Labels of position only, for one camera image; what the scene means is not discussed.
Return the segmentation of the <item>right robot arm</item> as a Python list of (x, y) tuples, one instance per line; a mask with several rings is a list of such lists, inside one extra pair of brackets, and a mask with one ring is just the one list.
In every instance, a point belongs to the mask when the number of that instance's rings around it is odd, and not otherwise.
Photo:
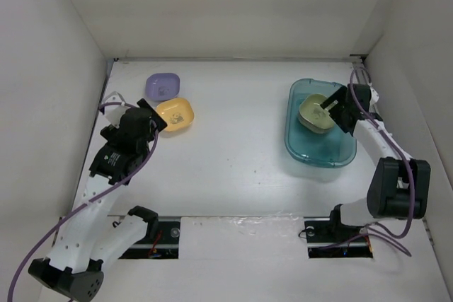
[(427, 209), (430, 164), (404, 151), (382, 118), (370, 112), (376, 99), (370, 85), (350, 83), (321, 104), (343, 132), (362, 144), (376, 166), (366, 197), (331, 211), (327, 232), (336, 241), (371, 225), (393, 239), (405, 238), (413, 220), (423, 218)]

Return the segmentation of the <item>purple plate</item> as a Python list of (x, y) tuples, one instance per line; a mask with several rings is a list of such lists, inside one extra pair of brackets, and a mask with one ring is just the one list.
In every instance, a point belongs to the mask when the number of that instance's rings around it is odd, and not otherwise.
[(145, 94), (153, 101), (176, 98), (180, 92), (180, 77), (175, 73), (152, 74), (145, 84)]

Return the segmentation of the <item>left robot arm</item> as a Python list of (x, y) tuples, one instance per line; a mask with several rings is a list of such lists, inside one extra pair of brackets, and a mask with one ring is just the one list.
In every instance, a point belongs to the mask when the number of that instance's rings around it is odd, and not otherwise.
[(148, 163), (159, 133), (167, 127), (145, 99), (136, 105), (116, 102), (125, 111), (101, 130), (106, 140), (89, 168), (79, 207), (55, 227), (59, 239), (44, 257), (34, 259), (30, 276), (70, 301), (92, 301), (107, 269), (138, 241), (150, 243), (158, 233), (159, 215), (131, 208), (109, 235), (103, 235), (108, 215), (131, 179)]

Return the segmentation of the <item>yellow plate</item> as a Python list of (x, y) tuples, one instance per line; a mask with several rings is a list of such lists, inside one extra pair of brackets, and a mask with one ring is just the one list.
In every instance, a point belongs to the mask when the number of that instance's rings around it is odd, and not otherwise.
[(195, 114), (188, 100), (185, 98), (173, 98), (163, 101), (156, 106), (156, 111), (166, 122), (166, 132), (175, 132), (189, 127)]

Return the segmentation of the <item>green plate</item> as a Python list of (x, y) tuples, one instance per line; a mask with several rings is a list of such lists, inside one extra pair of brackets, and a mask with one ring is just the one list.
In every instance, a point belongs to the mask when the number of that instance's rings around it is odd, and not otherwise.
[(321, 107), (326, 99), (326, 96), (315, 93), (308, 95), (299, 105), (298, 120), (313, 133), (325, 134), (335, 126), (329, 112)]

